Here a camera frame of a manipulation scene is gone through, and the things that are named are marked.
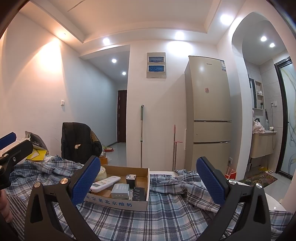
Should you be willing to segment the person left hand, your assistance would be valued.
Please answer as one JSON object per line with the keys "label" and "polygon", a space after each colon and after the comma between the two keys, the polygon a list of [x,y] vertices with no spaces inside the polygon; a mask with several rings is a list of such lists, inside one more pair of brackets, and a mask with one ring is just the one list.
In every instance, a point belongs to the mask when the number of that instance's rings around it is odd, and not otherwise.
{"label": "person left hand", "polygon": [[1,190],[1,196],[0,196],[0,211],[7,223],[10,223],[13,219],[13,215],[10,210],[10,203],[7,199],[6,191]]}

